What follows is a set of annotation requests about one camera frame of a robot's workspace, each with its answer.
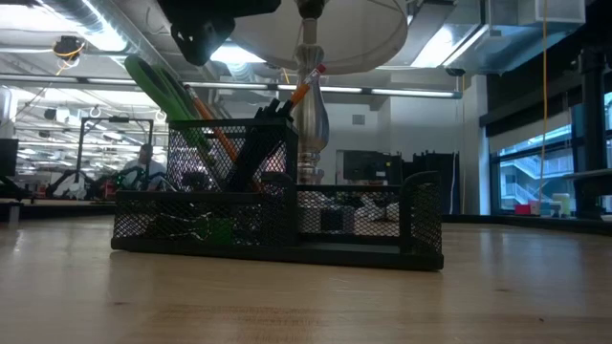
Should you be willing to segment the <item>black ceiling-mounted device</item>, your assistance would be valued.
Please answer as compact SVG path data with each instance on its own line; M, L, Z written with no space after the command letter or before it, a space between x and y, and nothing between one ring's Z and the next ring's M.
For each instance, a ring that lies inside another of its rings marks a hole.
M52 52L64 61L77 61L86 44L77 36L61 35L54 43Z

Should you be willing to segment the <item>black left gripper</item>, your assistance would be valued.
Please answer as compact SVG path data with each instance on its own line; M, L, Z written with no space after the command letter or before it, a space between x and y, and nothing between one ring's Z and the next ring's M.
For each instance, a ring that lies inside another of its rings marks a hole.
M157 0L185 60L204 66L235 29L233 18L275 12L281 0Z

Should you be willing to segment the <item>silver round ventilation duct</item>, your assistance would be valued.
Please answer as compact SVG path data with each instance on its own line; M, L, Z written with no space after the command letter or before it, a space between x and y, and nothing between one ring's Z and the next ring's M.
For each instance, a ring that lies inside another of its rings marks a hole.
M181 78L143 31L113 0L35 0L59 19L68 21L98 50L110 55L138 54L150 64L166 67Z

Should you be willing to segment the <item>large rectangular metal duct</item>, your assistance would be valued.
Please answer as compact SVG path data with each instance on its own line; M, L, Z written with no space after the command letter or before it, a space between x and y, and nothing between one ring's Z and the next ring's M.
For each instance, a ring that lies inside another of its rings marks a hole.
M589 0L411 0L411 68L504 74L586 23Z

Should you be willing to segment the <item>person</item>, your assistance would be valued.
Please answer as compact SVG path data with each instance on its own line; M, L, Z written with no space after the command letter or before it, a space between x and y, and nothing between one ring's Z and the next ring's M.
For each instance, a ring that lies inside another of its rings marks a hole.
M161 191L164 189L163 176L166 168L153 160L153 146L143 144L136 159L127 162L122 172L120 186L130 189L142 189L142 183L147 182L148 191Z

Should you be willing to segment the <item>black vertical column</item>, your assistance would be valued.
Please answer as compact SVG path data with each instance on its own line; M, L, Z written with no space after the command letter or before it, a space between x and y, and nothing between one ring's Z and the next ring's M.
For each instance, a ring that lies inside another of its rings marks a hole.
M587 46L580 54L583 100L583 155L588 177L575 181L578 193L578 214L582 219L599 220L601 207L598 205L601 186L594 171L606 167L605 156L605 114L603 105L603 70L605 55L599 47Z

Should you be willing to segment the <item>black mesh desk organizer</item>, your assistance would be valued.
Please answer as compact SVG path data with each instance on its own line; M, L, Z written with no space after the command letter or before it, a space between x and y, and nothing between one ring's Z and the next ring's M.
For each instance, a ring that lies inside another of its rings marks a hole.
M229 182L236 171L219 128L239 155L247 131L278 126L282 139L243 192ZM114 249L231 259L381 269L439 270L442 252L441 182L420 172L400 185L308 185L296 179L297 133L284 119L191 120L171 123L170 136L187 132L207 140L214 162L190 150L168 152L166 189L122 190L111 246ZM233 244L157 236L157 216L232 218Z

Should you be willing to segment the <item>long ceiling light strip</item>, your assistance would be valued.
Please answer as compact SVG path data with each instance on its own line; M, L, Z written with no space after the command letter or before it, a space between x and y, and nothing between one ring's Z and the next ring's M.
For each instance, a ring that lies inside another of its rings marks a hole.
M54 75L19 75L0 74L0 81L6 84L47 84L51 83L59 87L72 88L74 85L87 85L90 88L126 88L136 90L137 83L131 79L101 78L84 76L54 76ZM295 85L273 84L273 83L237 83L220 81L186 81L193 88L218 89L218 90L244 90L244 91L295 91ZM420 89L392 89L392 88L366 88L345 86L320 86L322 93L364 95L364 96L386 96L386 97L421 97L421 98L448 98L459 99L463 96L458 91L435 91Z

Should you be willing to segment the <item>computer monitor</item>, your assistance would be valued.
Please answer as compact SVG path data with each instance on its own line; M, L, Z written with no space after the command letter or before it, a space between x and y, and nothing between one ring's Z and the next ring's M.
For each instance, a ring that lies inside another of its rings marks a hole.
M601 215L612 213L612 92L603 94L606 167L594 171L601 186ZM588 177L583 155L583 103L562 101L553 116L489 138L492 215L514 215L516 204L529 204L530 216L578 217L575 181ZM571 196L571 215L561 213L554 195Z

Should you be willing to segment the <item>green marker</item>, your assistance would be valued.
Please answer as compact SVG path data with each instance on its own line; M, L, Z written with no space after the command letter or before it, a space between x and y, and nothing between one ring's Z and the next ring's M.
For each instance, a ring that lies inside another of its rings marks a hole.
M135 54L126 57L124 67L136 84L161 108L169 123L200 119L192 98L170 72L161 65L151 65ZM170 136L168 152L190 149L204 162L214 162L207 140L179 131Z

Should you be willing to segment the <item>dark background monitor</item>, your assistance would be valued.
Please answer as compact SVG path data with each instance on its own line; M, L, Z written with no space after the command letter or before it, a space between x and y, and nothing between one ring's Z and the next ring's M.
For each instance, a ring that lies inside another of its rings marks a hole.
M15 175L18 142L17 139L0 139L0 176Z

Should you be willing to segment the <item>black binder clip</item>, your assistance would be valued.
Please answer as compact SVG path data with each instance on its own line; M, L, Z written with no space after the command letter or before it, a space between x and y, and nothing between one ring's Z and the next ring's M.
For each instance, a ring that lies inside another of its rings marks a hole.
M206 217L184 217L161 213L153 222L151 230L159 237L206 240L210 234Z

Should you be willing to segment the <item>black background stand frame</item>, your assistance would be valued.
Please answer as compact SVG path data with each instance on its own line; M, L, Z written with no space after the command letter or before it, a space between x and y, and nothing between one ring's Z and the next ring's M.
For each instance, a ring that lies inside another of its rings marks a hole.
M74 170L75 183L79 183L80 179L85 181L85 194L83 199L85 201L99 201L99 200L107 200L108 192L107 187L111 186L110 192L110 200L114 199L115 193L123 188L120 186L121 177L126 174L126 172L122 172L122 170L116 170L111 174L104 174L97 180L93 180L89 178L86 173L82 170L82 155L83 148L86 146L84 143L85 136L90 131L101 132L103 135L108 136L112 134L110 129L102 130L98 129L98 125L102 121L108 121L110 123L124 123L129 124L130 122L138 123L142 129L142 135L147 138L146 143L150 143L153 146L153 131L154 131L154 121L152 119L146 118L128 118L121 116L111 116L109 118L94 118L94 117L85 117L81 119L80 124L80 132L79 132L79 141L77 146L77 159L76 159L76 169ZM130 189L129 190L146 190L147 182L142 183L142 189Z

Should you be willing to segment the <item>black storage cabinets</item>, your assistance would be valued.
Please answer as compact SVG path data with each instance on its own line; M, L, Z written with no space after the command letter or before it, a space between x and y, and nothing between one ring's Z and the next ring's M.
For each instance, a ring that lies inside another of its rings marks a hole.
M445 183L458 176L458 153L422 152L405 160L377 151L338 150L336 153L335 184L338 185L400 185L411 175L438 171Z

